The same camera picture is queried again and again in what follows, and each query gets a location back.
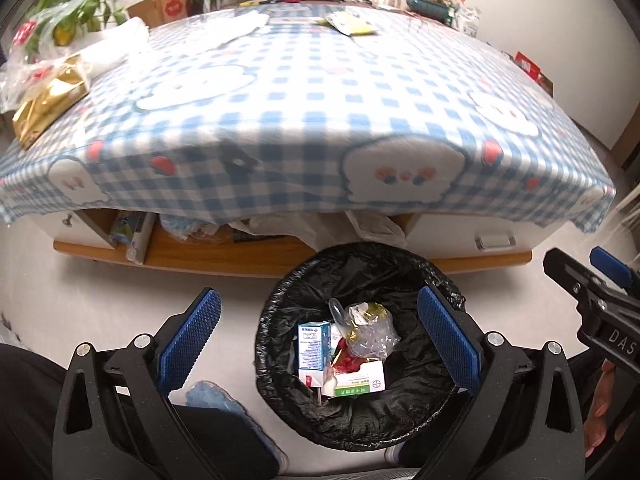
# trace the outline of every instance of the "wooden base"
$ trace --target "wooden base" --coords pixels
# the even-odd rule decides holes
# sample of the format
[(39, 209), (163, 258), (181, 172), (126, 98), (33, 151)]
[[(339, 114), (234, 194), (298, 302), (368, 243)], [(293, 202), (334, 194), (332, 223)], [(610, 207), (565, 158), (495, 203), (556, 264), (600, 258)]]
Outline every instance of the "wooden base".
[[(136, 266), (126, 258), (127, 248), (101, 249), (66, 242), (53, 242), (60, 253), (92, 260)], [(187, 244), (175, 240), (156, 224), (145, 264), (149, 269), (176, 270), (197, 274), (282, 278), (316, 252), (293, 237), (272, 238), (257, 242), (223, 242), (221, 244)], [(516, 254), (492, 254), (473, 258), (432, 260), (446, 274), (523, 265), (531, 261), (531, 251)]]

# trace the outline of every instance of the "white cabinet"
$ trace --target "white cabinet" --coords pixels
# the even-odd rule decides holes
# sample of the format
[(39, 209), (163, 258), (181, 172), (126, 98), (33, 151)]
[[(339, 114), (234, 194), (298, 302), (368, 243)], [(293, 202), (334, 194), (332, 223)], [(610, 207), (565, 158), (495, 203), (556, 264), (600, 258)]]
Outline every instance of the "white cabinet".
[(114, 244), (109, 240), (109, 219), (105, 217), (105, 221), (102, 221), (96, 211), (98, 210), (31, 215), (31, 219), (57, 242), (113, 249)]
[(525, 253), (564, 225), (546, 228), (489, 216), (416, 214), (409, 222), (408, 249), (425, 258), (468, 258)]

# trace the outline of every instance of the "hand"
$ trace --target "hand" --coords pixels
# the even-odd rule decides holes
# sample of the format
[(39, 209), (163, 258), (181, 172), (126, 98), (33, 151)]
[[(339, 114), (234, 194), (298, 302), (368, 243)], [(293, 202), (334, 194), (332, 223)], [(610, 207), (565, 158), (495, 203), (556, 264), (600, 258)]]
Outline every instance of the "hand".
[[(602, 376), (593, 394), (593, 402), (589, 409), (589, 416), (584, 423), (584, 452), (589, 457), (591, 453), (604, 441), (607, 436), (606, 416), (613, 397), (613, 385), (616, 379), (616, 365), (605, 360), (602, 364)], [(625, 434), (635, 413), (622, 422), (614, 434), (616, 442)]]

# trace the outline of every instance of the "trash can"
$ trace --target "trash can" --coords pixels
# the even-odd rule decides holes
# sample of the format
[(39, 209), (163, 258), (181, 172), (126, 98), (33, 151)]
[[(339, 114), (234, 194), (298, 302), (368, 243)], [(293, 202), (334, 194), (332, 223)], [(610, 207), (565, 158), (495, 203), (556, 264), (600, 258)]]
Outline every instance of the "trash can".
[[(264, 306), (255, 349), (261, 396), (298, 434), (333, 449), (383, 449), (425, 429), (457, 391), (416, 311), (418, 292), (429, 284), (464, 310), (453, 282), (409, 251), (358, 242), (319, 252), (281, 280)], [(298, 379), (297, 326), (332, 320), (330, 298), (345, 306), (381, 303), (392, 314), (401, 340), (385, 360), (384, 391), (319, 404)]]

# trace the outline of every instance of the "floor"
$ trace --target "floor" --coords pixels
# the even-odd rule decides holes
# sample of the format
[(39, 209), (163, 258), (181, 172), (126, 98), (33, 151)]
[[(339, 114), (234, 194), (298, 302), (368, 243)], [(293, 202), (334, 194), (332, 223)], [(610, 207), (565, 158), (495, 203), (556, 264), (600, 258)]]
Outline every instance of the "floor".
[[(483, 330), (497, 330), (512, 344), (531, 348), (556, 340), (570, 356), (583, 349), (575, 337), (580, 316), (575, 301), (544, 275), (541, 261), (546, 250), (558, 246), (586, 263), (596, 245), (623, 261), (637, 253), (631, 235), (620, 227), (620, 216), (612, 213), (594, 235), (564, 225), (535, 249), (533, 261), (526, 266), (459, 274), (453, 279)], [(204, 286), (216, 288), (223, 298), (222, 320), (186, 387), (197, 380), (211, 380), (242, 402), (289, 456), (288, 474), (383, 465), (382, 452), (338, 452), (297, 436), (256, 391), (255, 330), (275, 280), (179, 274), (65, 256), (53, 251), (50, 239), (28, 218), (0, 228), (0, 251), (0, 311), (27, 346), (63, 366), (78, 343), (119, 348), (141, 332), (155, 332), (168, 316), (183, 311)], [(183, 398), (181, 391), (172, 400)]]

